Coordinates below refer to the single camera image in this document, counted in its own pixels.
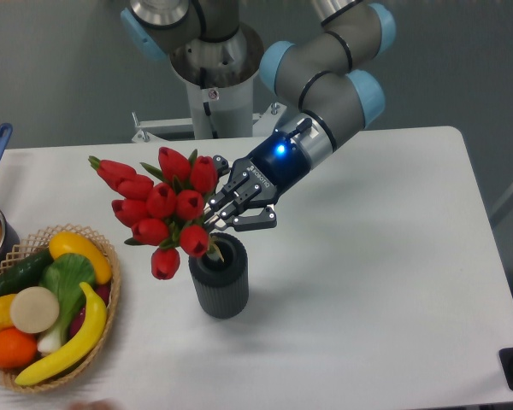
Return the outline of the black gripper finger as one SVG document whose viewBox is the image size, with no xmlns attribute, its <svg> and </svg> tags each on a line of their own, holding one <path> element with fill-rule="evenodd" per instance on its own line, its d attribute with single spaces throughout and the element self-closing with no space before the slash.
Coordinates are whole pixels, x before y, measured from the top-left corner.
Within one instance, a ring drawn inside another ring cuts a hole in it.
<svg viewBox="0 0 513 410">
<path fill-rule="evenodd" d="M 213 162 L 213 165 L 217 172 L 218 179 L 221 179 L 222 177 L 224 177 L 230 173 L 232 163 L 230 161 L 228 161 L 226 158 L 224 158 L 223 156 L 215 155 L 213 157 L 212 162 Z M 218 187 L 215 187 L 215 189 L 204 198 L 205 199 L 205 206 L 203 209 L 204 215 L 207 215 L 212 210 L 211 198 L 216 194 L 217 190 L 218 190 Z"/>
<path fill-rule="evenodd" d="M 259 209 L 257 214 L 226 216 L 226 210 L 213 211 L 206 206 L 203 214 L 203 228 L 207 232 L 225 231 L 233 228 L 237 232 L 272 229 L 277 226 L 277 215 L 273 205 Z"/>
</svg>

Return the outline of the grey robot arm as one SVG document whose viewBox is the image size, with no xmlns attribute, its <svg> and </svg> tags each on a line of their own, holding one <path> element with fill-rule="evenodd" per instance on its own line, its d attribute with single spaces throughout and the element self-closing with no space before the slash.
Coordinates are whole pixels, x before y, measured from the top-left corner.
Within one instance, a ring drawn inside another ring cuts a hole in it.
<svg viewBox="0 0 513 410">
<path fill-rule="evenodd" d="M 246 156 L 213 160 L 227 182 L 205 203 L 208 231 L 275 226 L 280 196 L 384 110 L 380 84 L 361 65 L 392 45 L 392 14 L 363 1 L 313 6 L 318 36 L 269 47 L 240 20 L 236 1 L 131 1 L 121 12 L 137 48 L 151 60 L 168 59 L 185 83 L 196 138 L 254 132 L 254 79 L 298 111 L 285 124 L 275 122 Z"/>
</svg>

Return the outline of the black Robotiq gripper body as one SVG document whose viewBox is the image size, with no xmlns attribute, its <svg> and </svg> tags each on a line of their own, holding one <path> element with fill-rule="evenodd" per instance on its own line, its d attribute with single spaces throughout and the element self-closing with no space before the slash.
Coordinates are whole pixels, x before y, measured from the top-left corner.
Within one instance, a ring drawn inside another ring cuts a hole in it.
<svg viewBox="0 0 513 410">
<path fill-rule="evenodd" d="M 240 182 L 228 196 L 226 214 L 276 204 L 310 171 L 310 160 L 293 134 L 273 134 L 233 163 L 229 182 Z"/>
</svg>

